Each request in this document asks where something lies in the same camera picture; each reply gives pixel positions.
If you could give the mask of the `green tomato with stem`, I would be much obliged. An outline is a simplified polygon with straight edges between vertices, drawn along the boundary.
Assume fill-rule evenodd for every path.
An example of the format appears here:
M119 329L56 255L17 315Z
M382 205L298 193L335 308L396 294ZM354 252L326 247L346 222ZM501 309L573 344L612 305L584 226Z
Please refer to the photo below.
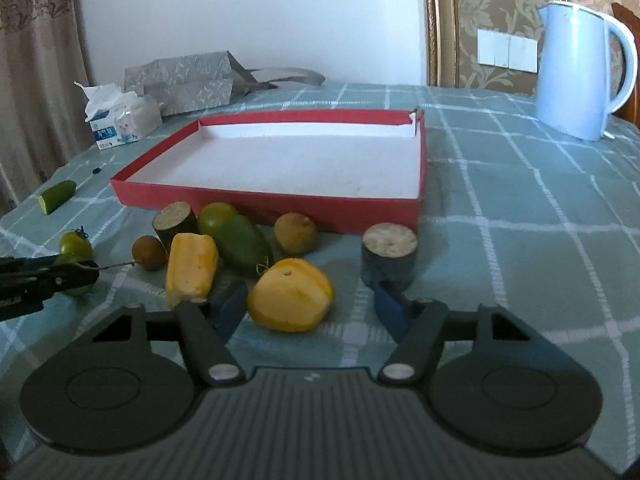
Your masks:
M62 235L58 242L57 264L80 262L83 266L96 267L88 234L81 226Z

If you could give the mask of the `yellow pineapple chunk tall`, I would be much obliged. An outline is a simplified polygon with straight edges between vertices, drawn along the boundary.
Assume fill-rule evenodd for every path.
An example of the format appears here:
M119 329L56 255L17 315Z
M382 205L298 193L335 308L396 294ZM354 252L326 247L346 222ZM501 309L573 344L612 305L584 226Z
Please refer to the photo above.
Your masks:
M213 286L219 252L207 234L178 233L170 246L165 292L168 308L181 301L206 298Z

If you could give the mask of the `green cucumber piece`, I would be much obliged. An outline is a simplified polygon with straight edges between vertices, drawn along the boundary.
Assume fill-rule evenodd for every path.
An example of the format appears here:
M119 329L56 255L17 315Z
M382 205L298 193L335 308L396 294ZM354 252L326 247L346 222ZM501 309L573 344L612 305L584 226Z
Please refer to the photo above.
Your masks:
M265 235L242 214L224 222L215 240L224 261L249 278L256 278L274 263Z
M49 186L38 196L40 209L46 216L52 214L74 196L76 188L77 184L73 180L64 180Z

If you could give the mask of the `yellow pineapple chunk round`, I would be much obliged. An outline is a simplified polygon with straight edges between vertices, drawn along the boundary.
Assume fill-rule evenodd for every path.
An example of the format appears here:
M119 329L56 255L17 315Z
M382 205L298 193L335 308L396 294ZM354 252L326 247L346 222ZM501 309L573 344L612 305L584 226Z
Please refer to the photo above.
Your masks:
M330 279L301 258L287 258L266 271L247 296L247 312L259 326L283 333L315 328L335 299Z

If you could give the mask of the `brown longan with twig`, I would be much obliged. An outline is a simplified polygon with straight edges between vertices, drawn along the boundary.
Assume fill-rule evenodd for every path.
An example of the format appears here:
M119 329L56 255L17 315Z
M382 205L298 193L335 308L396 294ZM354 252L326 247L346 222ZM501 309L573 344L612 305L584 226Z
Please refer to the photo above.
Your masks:
M167 256L163 244L157 237L143 235L138 237L131 246L131 257L127 261L100 264L100 269L117 268L118 266L138 266L139 268L154 272L163 268Z

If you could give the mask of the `brown kiwi-like round fruit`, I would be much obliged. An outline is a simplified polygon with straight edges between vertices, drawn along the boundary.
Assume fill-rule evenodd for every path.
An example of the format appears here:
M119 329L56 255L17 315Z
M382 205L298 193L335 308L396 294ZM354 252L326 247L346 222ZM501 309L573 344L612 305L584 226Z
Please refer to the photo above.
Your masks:
M298 212L282 214L273 226L277 244L288 255L302 256L318 245L318 230L311 218Z

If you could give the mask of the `green cucumber piece on table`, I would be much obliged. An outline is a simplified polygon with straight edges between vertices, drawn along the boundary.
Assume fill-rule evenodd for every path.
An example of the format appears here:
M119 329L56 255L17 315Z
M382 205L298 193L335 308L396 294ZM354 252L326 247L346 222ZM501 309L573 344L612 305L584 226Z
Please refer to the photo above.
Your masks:
M46 216L52 214L74 196L76 188L77 184L73 180L64 180L49 186L38 196L40 209Z

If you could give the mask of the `green checked tablecloth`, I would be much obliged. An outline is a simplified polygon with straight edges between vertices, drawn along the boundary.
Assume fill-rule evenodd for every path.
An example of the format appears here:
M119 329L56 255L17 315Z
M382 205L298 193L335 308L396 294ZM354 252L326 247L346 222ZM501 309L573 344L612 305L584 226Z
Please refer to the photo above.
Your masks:
M419 219L415 297L456 310L501 304L597 378L603 410L590 448L622 470L639 453L639 136L619 119L582 142L540 122L531 98L489 90L328 82L258 92L253 110L374 108L424 111L426 193ZM152 211L119 203L114 174L181 129L168 119L135 144L89 148L56 170L76 195L54 214L29 197L1 220L1 251L54 254L85 229L101 264L127 261L151 232ZM164 277L133 266L104 269L91 292L53 297L1 326L1 446L11 460L34 447L18 408L21 386L52 354L127 302L166 306Z

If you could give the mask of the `red shallow cardboard box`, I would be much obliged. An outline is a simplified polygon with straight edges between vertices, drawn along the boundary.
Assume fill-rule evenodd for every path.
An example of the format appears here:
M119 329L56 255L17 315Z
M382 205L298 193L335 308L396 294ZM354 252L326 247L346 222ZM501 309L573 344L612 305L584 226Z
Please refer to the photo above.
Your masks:
M189 122L119 170L128 206L230 203L256 223L298 212L321 231L418 223L426 187L422 110L270 110Z

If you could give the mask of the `white tissue pack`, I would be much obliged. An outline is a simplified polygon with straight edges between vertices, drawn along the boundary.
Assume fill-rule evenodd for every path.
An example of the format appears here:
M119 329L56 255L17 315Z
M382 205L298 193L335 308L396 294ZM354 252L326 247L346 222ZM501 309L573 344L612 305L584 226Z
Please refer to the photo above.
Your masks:
M75 81L87 99L85 122L99 150L143 139L162 123L160 106L150 96L123 92L117 84L87 87Z

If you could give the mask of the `beige curtain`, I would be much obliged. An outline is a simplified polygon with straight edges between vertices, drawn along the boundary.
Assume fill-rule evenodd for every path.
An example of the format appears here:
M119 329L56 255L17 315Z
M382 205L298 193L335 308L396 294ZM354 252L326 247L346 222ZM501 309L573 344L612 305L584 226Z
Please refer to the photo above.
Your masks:
M1 212L92 144L74 0L1 0Z

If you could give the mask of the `grey patterned gift bag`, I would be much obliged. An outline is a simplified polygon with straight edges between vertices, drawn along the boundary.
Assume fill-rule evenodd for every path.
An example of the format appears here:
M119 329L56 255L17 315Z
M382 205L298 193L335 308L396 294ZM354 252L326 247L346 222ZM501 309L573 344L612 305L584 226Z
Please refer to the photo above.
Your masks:
M299 67L244 67L230 52L158 58L128 67L124 89L150 96L163 116L230 105L256 91L280 87L319 87L326 76Z

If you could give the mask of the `light blue electric kettle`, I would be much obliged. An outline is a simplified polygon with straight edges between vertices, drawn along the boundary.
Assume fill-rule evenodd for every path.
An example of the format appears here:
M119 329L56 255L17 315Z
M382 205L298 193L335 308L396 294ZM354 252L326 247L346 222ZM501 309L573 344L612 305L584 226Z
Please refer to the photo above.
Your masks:
M611 114L634 91L638 49L628 26L578 3L551 0L538 9L544 45L535 91L536 116L544 124L597 142ZM611 93L610 38L622 46L626 63L622 88Z

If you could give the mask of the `white wall switch panel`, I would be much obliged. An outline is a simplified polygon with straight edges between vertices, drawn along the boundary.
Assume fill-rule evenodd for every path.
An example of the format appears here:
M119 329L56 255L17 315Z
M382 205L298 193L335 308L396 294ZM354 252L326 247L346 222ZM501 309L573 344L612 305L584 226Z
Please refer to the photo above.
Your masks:
M535 39L487 29L479 29L476 38L478 64L532 74L538 72L538 42Z

